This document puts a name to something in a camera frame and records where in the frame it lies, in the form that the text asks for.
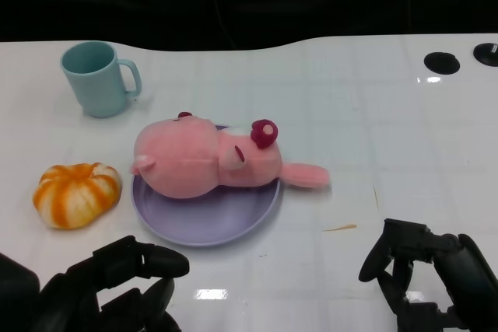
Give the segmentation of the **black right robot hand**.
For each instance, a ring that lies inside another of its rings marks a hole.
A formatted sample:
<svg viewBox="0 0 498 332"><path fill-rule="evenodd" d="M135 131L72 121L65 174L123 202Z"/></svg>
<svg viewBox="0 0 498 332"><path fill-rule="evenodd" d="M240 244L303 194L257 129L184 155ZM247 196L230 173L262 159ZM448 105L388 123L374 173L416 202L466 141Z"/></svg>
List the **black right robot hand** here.
<svg viewBox="0 0 498 332"><path fill-rule="evenodd" d="M432 264L453 305L411 303L408 288L416 261ZM400 331L497 329L497 278L470 236L432 233L426 225L387 218L359 272L377 280Z"/></svg>

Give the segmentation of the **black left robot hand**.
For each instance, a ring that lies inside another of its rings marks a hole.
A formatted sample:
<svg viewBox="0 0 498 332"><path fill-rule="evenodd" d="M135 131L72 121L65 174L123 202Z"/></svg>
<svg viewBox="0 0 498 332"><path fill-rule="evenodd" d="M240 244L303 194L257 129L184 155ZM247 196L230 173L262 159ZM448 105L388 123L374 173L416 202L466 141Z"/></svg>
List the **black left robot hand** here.
<svg viewBox="0 0 498 332"><path fill-rule="evenodd" d="M178 331L167 306L175 278L189 270L189 261L181 253L126 236L56 274L40 292L30 330ZM132 288L99 305L98 292L133 278L155 278L156 282L145 292Z"/></svg>

